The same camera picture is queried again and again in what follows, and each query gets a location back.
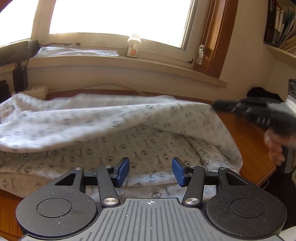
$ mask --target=wooden table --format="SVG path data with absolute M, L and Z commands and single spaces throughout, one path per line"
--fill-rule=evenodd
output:
M 114 91 L 114 90 L 77 90 L 57 92 L 48 96 L 47 99 L 62 96 L 73 96 L 78 93 L 99 93 L 112 95 L 137 95 L 132 91 Z M 156 93 L 146 93 L 149 96 L 159 95 Z M 175 96 L 177 99 L 205 102 L 211 101 Z M 244 164 L 240 174 L 251 182 L 261 185 L 275 171 L 275 165 L 268 158 L 268 150 L 263 142 L 264 132 L 256 126 L 247 123 L 242 118 L 236 118 L 231 113 L 219 113 L 239 150 L 242 154 Z M 21 236 L 21 230 L 15 219 L 15 209 L 22 199 L 8 192 L 0 190 L 0 236 L 9 241 L 18 240 Z

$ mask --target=screw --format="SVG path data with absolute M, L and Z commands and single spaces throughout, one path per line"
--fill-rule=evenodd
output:
M 114 197 L 108 197 L 108 198 L 105 198 L 103 202 L 106 205 L 115 205 L 118 203 L 118 200 Z
M 198 204 L 200 201 L 195 198 L 195 197 L 189 197 L 185 199 L 185 203 L 189 204 L 189 205 L 196 205 Z

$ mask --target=bottle label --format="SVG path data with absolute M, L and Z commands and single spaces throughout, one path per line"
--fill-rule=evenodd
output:
M 129 44 L 127 56 L 137 58 L 139 55 L 139 44 Z

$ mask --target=white power strip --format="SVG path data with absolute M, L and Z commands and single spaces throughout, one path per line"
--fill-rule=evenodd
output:
M 37 99 L 44 100 L 48 94 L 48 88 L 46 85 L 39 85 L 39 86 L 33 86 L 29 87 L 24 91 L 20 91 L 18 93 L 23 93 L 29 96 L 32 96 Z M 17 94 L 15 91 L 11 93 L 11 96 Z

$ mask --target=hand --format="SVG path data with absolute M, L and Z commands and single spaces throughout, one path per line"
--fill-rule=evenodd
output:
M 282 146 L 296 149 L 296 134 L 279 135 L 275 134 L 271 129 L 268 129 L 264 134 L 265 145 L 269 149 L 269 158 L 275 165 L 280 166 L 285 161 L 282 154 Z M 296 155 L 294 154 L 293 167 L 296 166 Z

